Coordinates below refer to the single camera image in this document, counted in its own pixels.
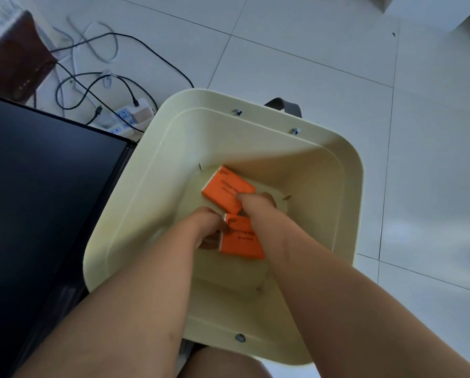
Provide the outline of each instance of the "gray handle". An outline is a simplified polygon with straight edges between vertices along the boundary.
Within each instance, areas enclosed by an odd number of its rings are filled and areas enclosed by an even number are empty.
[[[284,109],[285,113],[301,118],[300,107],[296,103],[284,101],[282,98],[274,98],[270,102],[265,103],[265,106],[276,110]]]

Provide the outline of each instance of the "left hand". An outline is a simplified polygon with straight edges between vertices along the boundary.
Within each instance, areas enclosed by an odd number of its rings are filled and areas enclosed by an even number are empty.
[[[215,249],[219,247],[220,233],[228,233],[230,228],[215,210],[199,207],[187,217],[198,231],[195,248]]]

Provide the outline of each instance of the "cable clip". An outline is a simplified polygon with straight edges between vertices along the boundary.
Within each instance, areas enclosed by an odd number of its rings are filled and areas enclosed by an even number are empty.
[[[104,87],[105,88],[111,88],[112,85],[112,72],[109,69],[104,70],[102,73],[100,73],[100,76],[105,76],[108,75],[107,77],[104,78]]]

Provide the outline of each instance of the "leg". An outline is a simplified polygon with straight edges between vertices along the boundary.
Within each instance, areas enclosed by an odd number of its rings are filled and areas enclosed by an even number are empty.
[[[212,347],[196,352],[179,374],[179,378],[241,377],[272,378],[258,360]]]

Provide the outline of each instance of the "right arm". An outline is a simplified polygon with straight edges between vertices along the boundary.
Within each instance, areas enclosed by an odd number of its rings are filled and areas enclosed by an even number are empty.
[[[470,377],[464,358],[268,199],[237,198],[323,378]]]

